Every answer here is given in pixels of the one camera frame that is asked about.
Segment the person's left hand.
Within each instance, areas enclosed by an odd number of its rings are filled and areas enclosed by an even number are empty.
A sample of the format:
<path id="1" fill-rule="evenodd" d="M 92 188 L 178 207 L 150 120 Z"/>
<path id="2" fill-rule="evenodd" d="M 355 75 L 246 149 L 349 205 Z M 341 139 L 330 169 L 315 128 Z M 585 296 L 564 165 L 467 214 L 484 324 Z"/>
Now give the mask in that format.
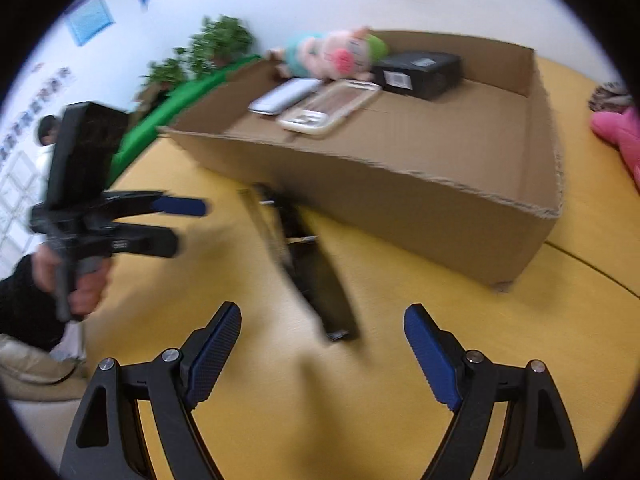
<path id="1" fill-rule="evenodd" d="M 55 292 L 55 271 L 61 260 L 46 244 L 38 246 L 32 254 L 32 278 L 43 292 Z M 76 281 L 76 289 L 68 296 L 70 313 L 87 316 L 95 311 L 111 281 L 113 260 L 102 259 L 100 266 L 91 273 L 82 274 Z"/>

